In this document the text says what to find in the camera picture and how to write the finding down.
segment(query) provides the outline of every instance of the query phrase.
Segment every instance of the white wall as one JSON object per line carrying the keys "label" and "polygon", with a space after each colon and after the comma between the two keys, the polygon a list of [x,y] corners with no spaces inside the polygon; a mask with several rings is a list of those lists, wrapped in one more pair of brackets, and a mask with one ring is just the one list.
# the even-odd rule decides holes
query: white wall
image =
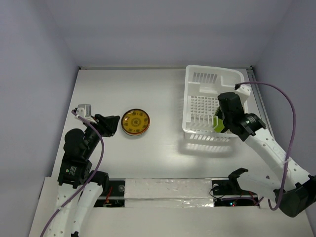
{"label": "white wall", "polygon": [[80,66],[248,66],[291,0],[46,2]]}
{"label": "white wall", "polygon": [[78,67],[43,1],[1,1],[0,22],[0,235],[26,237]]}
{"label": "white wall", "polygon": [[[297,112],[293,158],[316,175],[316,1],[293,1],[255,66],[257,79],[283,88]],[[277,141],[287,148],[292,128],[288,102],[271,88],[261,93]],[[316,204],[308,208],[316,234]]]}

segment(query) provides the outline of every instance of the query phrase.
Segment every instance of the red wire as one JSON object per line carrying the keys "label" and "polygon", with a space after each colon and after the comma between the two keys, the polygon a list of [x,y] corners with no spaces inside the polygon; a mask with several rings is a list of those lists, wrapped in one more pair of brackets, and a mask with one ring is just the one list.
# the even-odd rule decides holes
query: red wire
{"label": "red wire", "polygon": [[109,190],[109,193],[107,194],[107,197],[105,198],[105,201],[104,201],[104,203],[103,204],[107,204],[108,203],[108,199],[109,199],[109,196],[111,195],[111,192],[112,192],[112,186],[110,187],[110,190]]}
{"label": "red wire", "polygon": [[252,198],[253,202],[256,203],[256,200],[255,200],[255,198],[253,197],[253,193],[252,193],[251,191],[248,191],[248,192],[249,192],[249,194],[251,195],[251,198]]}

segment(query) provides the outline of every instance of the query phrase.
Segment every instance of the green object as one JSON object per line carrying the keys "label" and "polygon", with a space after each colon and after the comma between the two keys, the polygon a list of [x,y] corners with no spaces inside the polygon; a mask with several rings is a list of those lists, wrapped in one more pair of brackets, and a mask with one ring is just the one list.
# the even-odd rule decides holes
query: green object
{"label": "green object", "polygon": [[216,119],[216,117],[213,118],[213,128],[215,132],[221,133],[224,129],[224,123],[223,120],[218,118]]}

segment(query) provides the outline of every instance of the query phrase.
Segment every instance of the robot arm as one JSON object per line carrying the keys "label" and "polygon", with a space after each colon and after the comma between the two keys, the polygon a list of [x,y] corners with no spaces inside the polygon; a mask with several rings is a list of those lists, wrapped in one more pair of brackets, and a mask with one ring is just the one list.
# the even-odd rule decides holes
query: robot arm
{"label": "robot arm", "polygon": [[65,136],[65,153],[58,176],[56,212],[47,223],[48,237],[79,237],[96,200],[109,189],[108,174],[101,171],[90,172],[92,163],[89,158],[101,139],[100,135],[112,137],[115,134],[119,116],[92,117],[90,105],[79,105],[73,113],[90,124],[88,126],[84,123],[88,127],[84,132],[80,129],[72,129]]}
{"label": "robot arm", "polygon": [[285,151],[274,140],[265,124],[255,114],[245,114],[240,98],[233,92],[218,96],[225,128],[250,146],[276,174],[279,180],[260,178],[247,169],[240,168],[229,175],[232,189],[251,190],[271,200],[277,200],[283,176],[284,165],[288,172],[280,209],[286,215],[295,217],[316,201],[316,176],[311,176],[292,158],[285,161]]}

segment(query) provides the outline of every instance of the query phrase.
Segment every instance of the plastic dish rack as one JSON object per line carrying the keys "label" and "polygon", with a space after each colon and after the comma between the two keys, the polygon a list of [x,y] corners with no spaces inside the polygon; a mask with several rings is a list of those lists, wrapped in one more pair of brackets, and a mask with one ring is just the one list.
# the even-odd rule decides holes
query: plastic dish rack
{"label": "plastic dish rack", "polygon": [[[230,133],[217,133],[213,119],[219,107],[217,96],[234,91],[236,83],[243,82],[243,74],[236,70],[188,65],[184,89],[182,128],[185,138],[201,141],[227,142],[237,137]],[[248,112],[247,102],[244,110]]]}

